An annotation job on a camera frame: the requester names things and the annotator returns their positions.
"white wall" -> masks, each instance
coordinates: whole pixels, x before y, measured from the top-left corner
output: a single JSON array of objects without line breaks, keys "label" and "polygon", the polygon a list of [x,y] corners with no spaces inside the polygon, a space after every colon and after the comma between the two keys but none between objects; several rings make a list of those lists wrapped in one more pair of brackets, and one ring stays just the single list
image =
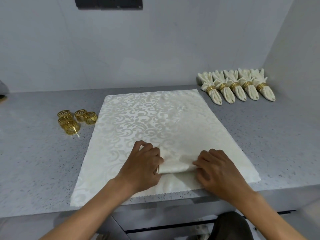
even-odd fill
[{"label": "white wall", "polygon": [[319,121],[320,0],[295,0],[266,59],[268,81]]},{"label": "white wall", "polygon": [[261,67],[293,0],[0,0],[0,80],[11,92],[194,84]]}]

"countertop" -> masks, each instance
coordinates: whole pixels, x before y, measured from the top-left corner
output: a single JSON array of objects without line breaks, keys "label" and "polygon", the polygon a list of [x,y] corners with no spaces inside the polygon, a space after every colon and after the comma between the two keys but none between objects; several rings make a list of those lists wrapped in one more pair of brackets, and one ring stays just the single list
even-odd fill
[{"label": "countertop", "polygon": [[[57,122],[63,109],[99,112],[107,95],[197,88],[260,174],[257,191],[320,184],[320,126],[276,93],[276,101],[223,100],[196,85],[29,92],[0,104],[0,217],[74,210],[70,196],[94,129],[68,136]],[[207,196],[204,190],[130,199],[124,204]]]}]

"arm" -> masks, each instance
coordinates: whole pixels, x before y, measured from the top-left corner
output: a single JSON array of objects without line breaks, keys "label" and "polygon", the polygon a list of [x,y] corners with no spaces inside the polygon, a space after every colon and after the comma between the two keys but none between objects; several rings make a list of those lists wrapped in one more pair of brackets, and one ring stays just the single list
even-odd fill
[{"label": "arm", "polygon": [[158,148],[137,141],[119,174],[80,210],[40,240],[90,239],[116,207],[135,193],[158,184],[161,175],[154,174],[154,171],[162,162]]},{"label": "arm", "polygon": [[202,151],[194,164],[204,188],[235,206],[267,240],[305,240],[251,189],[222,150]]}]

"gold napkin ring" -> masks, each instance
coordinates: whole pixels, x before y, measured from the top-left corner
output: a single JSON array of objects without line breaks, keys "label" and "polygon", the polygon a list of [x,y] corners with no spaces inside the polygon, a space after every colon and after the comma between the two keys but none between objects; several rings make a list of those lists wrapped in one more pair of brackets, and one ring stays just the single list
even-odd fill
[{"label": "gold napkin ring", "polygon": [[249,85],[253,85],[253,83],[251,81],[246,81],[244,84],[242,84],[242,88],[245,89]]},{"label": "gold napkin ring", "polygon": [[220,92],[222,91],[222,89],[224,89],[224,88],[226,88],[226,87],[228,87],[228,84],[226,84],[226,83],[221,83],[220,86],[219,86]]},{"label": "gold napkin ring", "polygon": [[267,86],[265,82],[262,82],[256,86],[256,89],[260,92],[263,87]]},{"label": "gold napkin ring", "polygon": [[236,87],[236,86],[240,86],[240,84],[238,82],[234,82],[230,85],[230,89],[231,91],[233,91],[233,89]]},{"label": "gold napkin ring", "polygon": [[216,89],[215,86],[209,86],[207,87],[207,93],[209,93],[211,90]]}]

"folded napkin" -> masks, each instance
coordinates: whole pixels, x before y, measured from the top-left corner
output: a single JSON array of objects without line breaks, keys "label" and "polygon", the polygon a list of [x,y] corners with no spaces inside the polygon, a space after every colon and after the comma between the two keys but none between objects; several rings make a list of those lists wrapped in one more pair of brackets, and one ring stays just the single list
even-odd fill
[{"label": "folded napkin", "polygon": [[218,72],[218,70],[216,70],[215,72],[211,72],[211,74],[212,74],[212,78],[214,79],[213,85],[216,88],[219,88],[220,92],[222,93],[225,100],[229,104],[233,104],[235,102],[236,98],[233,95],[233,92],[231,91],[231,89],[226,84],[223,72],[222,71]]},{"label": "folded napkin", "polygon": [[246,93],[243,91],[242,87],[240,86],[240,83],[238,83],[238,71],[223,70],[223,74],[226,79],[226,84],[228,84],[229,88],[235,93],[237,98],[242,101],[246,101]]},{"label": "folded napkin", "polygon": [[252,100],[258,100],[259,94],[253,85],[250,71],[247,69],[241,70],[238,68],[238,74],[238,83],[240,83],[242,88],[247,92],[249,98]]},{"label": "folded napkin", "polygon": [[222,99],[216,90],[216,87],[213,85],[211,72],[198,73],[198,78],[202,82],[201,90],[207,92],[215,104],[221,105]]},{"label": "folded napkin", "polygon": [[259,72],[258,69],[250,70],[252,83],[256,87],[256,89],[267,99],[272,102],[276,100],[276,97],[271,90],[271,88],[266,84],[267,77],[264,77],[264,69],[262,68]]},{"label": "folded napkin", "polygon": [[183,173],[196,170],[197,166],[192,163],[197,160],[198,155],[182,155],[178,152],[174,152],[162,145],[157,146],[160,149],[160,156],[164,162],[159,165],[157,173]]}]

